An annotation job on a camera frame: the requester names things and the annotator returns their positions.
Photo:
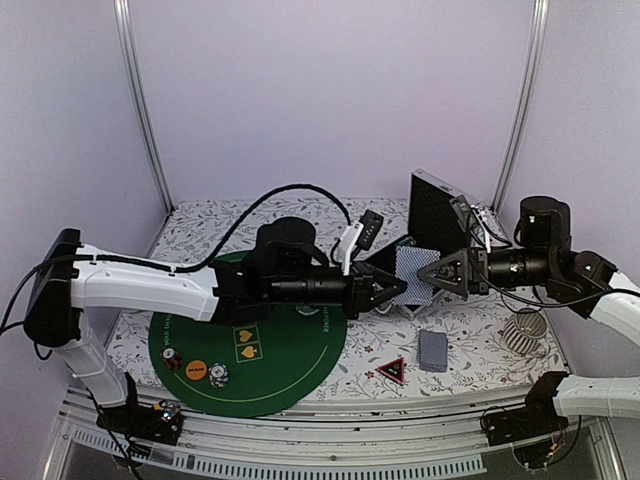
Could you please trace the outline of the grey playing card deck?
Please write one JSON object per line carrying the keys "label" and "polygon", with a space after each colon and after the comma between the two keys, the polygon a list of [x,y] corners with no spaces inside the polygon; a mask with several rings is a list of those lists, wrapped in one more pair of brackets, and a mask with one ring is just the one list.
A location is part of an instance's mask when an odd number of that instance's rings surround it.
{"label": "grey playing card deck", "polygon": [[418,334],[417,359],[419,368],[427,372],[447,370],[448,339],[443,332],[421,330]]}

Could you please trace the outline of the orange big blind button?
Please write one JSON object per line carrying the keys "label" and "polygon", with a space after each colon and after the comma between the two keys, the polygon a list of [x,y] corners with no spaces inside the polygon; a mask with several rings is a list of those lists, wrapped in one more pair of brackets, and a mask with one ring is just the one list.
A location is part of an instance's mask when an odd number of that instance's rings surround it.
{"label": "orange big blind button", "polygon": [[185,367],[185,376],[188,380],[197,382],[208,375],[208,365],[202,360],[192,360]]}

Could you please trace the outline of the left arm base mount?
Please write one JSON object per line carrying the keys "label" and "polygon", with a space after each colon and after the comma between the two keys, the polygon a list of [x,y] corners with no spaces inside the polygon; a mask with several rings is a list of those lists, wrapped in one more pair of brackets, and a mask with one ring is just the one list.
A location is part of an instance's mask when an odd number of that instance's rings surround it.
{"label": "left arm base mount", "polygon": [[98,408],[98,427],[126,437],[170,446],[178,444],[184,417],[180,411],[139,404]]}

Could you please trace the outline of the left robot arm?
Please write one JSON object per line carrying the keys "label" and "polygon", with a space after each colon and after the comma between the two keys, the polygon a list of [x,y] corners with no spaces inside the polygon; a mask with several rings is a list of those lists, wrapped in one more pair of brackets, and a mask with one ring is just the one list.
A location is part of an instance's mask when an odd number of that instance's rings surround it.
{"label": "left robot arm", "polygon": [[233,325],[293,304],[338,306],[355,319],[407,287],[353,256],[371,246],[381,225],[381,217],[370,211],[349,221],[328,256],[317,247],[309,221],[283,217],[259,227],[253,248],[240,261],[211,253],[191,265],[106,252],[67,228],[21,280],[30,289],[22,328],[32,342],[63,359],[102,415],[138,434],[155,410],[139,403],[132,377],[109,359],[86,320],[87,309],[153,311]]}

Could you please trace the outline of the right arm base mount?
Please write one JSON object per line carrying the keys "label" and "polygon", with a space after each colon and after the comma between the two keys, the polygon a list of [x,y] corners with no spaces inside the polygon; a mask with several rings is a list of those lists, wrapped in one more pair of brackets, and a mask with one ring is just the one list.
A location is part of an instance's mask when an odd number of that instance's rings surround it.
{"label": "right arm base mount", "polygon": [[479,422],[490,446],[561,432],[569,426],[568,418],[557,414],[551,400],[526,400],[512,409],[490,407]]}

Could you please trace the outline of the blue backed cards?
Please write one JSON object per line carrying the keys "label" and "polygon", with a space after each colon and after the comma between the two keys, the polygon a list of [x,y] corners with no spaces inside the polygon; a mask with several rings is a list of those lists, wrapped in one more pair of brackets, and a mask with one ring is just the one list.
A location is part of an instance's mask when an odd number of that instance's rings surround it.
{"label": "blue backed cards", "polygon": [[415,246],[396,249],[395,276],[406,283],[406,289],[394,298],[395,305],[430,306],[433,303],[434,287],[420,280],[418,272],[439,259],[440,253],[436,250]]}

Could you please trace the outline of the dark red chip stack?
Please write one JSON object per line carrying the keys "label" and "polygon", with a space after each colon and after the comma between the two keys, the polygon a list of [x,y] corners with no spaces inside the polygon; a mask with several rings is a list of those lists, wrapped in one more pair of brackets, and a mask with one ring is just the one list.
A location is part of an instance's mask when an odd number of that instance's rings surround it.
{"label": "dark red chip stack", "polygon": [[164,367],[172,372],[178,371],[183,365],[182,355],[172,346],[167,346],[162,349],[161,361]]}

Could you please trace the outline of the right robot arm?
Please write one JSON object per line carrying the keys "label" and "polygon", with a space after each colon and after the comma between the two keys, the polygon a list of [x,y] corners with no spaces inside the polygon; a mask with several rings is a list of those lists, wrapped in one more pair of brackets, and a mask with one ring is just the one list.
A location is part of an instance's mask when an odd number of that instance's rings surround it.
{"label": "right robot arm", "polygon": [[[637,343],[639,288],[601,255],[572,250],[569,205],[529,196],[519,211],[515,247],[492,252],[466,247],[421,268],[418,279],[461,297],[542,287],[550,300],[547,308],[568,308]],[[556,416],[637,418],[639,380],[547,372],[529,390],[518,414],[517,427],[527,436],[539,435]]]}

